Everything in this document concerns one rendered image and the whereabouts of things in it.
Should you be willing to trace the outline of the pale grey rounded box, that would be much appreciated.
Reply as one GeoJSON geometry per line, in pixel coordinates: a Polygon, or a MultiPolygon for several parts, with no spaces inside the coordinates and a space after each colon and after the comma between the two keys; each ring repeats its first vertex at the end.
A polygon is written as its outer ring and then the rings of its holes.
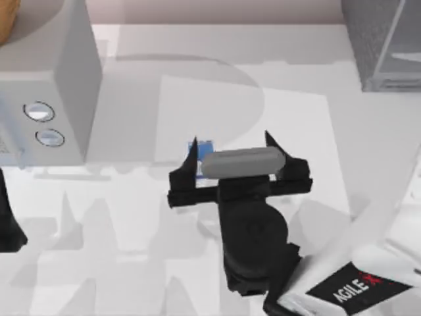
{"type": "Polygon", "coordinates": [[[201,163],[205,178],[227,179],[275,174],[286,158],[275,147],[254,147],[209,153],[201,163]]]}

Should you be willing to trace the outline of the grey cabinet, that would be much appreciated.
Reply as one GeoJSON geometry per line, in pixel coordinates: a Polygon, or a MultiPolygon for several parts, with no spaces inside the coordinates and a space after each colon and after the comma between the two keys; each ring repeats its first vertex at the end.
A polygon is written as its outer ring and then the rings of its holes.
{"type": "Polygon", "coordinates": [[[362,90],[421,93],[421,0],[341,0],[362,90]]]}

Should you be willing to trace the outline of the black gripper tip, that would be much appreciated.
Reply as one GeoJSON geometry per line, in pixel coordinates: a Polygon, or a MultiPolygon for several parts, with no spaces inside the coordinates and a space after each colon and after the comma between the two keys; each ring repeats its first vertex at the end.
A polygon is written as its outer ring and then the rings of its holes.
{"type": "Polygon", "coordinates": [[[0,253],[17,253],[28,243],[28,237],[16,220],[0,168],[0,253]]]}

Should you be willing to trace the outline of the large round microwave knob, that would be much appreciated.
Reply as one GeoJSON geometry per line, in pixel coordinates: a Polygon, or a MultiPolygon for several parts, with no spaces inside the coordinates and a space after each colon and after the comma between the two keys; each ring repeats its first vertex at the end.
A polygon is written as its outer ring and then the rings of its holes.
{"type": "Polygon", "coordinates": [[[55,118],[55,110],[42,101],[23,104],[22,109],[29,119],[36,122],[49,122],[55,118]]]}

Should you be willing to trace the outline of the brown rounded object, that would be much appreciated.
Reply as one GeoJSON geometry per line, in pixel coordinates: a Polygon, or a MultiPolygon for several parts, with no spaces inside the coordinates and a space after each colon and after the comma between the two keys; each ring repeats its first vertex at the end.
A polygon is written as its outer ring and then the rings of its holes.
{"type": "Polygon", "coordinates": [[[0,46],[11,35],[21,0],[0,0],[0,46]]]}

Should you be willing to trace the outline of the pale microwave oven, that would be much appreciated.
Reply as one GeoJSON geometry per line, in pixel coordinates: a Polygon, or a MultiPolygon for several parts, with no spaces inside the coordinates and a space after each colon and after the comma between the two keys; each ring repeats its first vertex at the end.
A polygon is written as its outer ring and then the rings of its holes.
{"type": "Polygon", "coordinates": [[[86,0],[21,0],[0,47],[0,166],[83,164],[102,77],[86,0]],[[35,101],[49,104],[55,118],[29,119],[22,107],[35,101]],[[41,145],[35,133],[45,129],[65,143],[41,145]]]}

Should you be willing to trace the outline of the small blue box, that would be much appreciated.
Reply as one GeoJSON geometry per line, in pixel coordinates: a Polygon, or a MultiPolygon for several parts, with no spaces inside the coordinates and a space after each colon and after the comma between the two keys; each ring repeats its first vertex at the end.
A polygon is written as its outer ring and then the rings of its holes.
{"type": "Polygon", "coordinates": [[[204,179],[201,165],[206,155],[214,152],[214,146],[212,140],[199,140],[197,142],[197,170],[196,179],[204,179]]]}

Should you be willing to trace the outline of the small round microwave knob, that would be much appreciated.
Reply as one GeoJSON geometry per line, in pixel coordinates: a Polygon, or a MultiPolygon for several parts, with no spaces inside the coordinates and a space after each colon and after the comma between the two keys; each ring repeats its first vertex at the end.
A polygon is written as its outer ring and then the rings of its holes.
{"type": "Polygon", "coordinates": [[[36,140],[47,147],[60,147],[65,143],[65,137],[57,130],[45,129],[35,133],[36,140]]]}

